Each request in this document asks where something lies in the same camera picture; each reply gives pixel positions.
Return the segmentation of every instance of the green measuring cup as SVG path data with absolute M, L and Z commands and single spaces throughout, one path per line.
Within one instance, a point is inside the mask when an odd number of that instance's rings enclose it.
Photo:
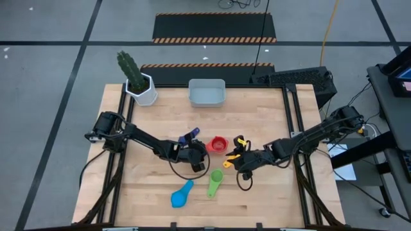
M 214 198 L 218 186 L 223 182 L 224 173 L 221 169 L 215 169 L 210 174 L 210 186 L 208 187 L 207 196 L 209 198 Z

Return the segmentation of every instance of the gray floor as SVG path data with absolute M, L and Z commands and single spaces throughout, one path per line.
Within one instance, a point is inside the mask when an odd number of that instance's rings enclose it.
M 161 12 L 221 12 L 217 0 L 103 0 L 90 40 L 150 41 L 154 15 Z M 230 12 L 244 10 L 234 6 Z M 96 1 L 0 0 L 1 41 L 82 41 Z M 409 0 L 378 3 L 397 41 L 411 42 Z M 270 2 L 278 41 L 315 41 L 324 37 L 334 1 Z M 371 0 L 341 0 L 329 41 L 390 42 Z M 33 176 L 80 46 L 0 46 L 0 230 L 13 230 L 19 219 Z M 116 63 L 124 49 L 139 65 L 166 63 L 253 62 L 257 46 L 89 46 L 82 57 L 66 111 L 33 203 L 26 228 L 54 227 L 71 222 L 78 194 L 78 176 L 85 164 L 89 143 L 83 134 L 91 128 L 106 83 L 125 78 Z M 273 62 L 277 71 L 316 67 L 320 46 L 263 46 L 259 60 Z M 333 72 L 338 94 L 329 111 L 346 105 L 367 83 L 366 68 L 395 56 L 392 46 L 327 46 L 324 65 Z M 354 106 L 366 118 L 378 112 L 372 89 Z M 382 132 L 387 125 L 371 119 Z M 398 210 L 398 192 L 387 182 Z M 347 223 L 354 227 L 409 230 L 411 225 L 381 217 L 374 202 L 344 183 L 338 183 Z M 381 199 L 376 187 L 367 191 Z

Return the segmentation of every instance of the artificial cactus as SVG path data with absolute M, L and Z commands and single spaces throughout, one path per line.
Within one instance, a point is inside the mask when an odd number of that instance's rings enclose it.
M 144 79 L 134 59 L 128 53 L 120 51 L 117 53 L 117 61 L 131 84 L 130 90 L 135 93 L 144 92 L 148 88 L 148 82 Z

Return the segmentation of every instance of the white plant pot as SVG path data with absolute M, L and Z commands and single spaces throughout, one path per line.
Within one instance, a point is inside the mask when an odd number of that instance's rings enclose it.
M 140 94 L 134 94 L 128 89 L 128 80 L 126 81 L 126 92 L 129 93 L 137 102 L 139 106 L 151 106 L 157 99 L 158 93 L 155 90 L 154 82 L 151 76 L 141 73 L 146 80 L 150 83 L 150 87 Z

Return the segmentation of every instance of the yellow and black striped tape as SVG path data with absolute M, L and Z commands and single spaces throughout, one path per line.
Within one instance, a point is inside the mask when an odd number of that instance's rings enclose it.
M 157 13 L 158 15 L 231 15 L 231 14 L 264 14 L 264 12 L 190 12 L 190 13 Z
M 141 68 L 157 67 L 254 67 L 255 63 L 225 63 L 225 64 L 144 64 Z M 258 67 L 274 66 L 272 63 L 257 63 Z
M 204 38 L 154 38 L 156 44 L 178 44 L 178 43 L 274 43 L 274 37 L 204 37 Z

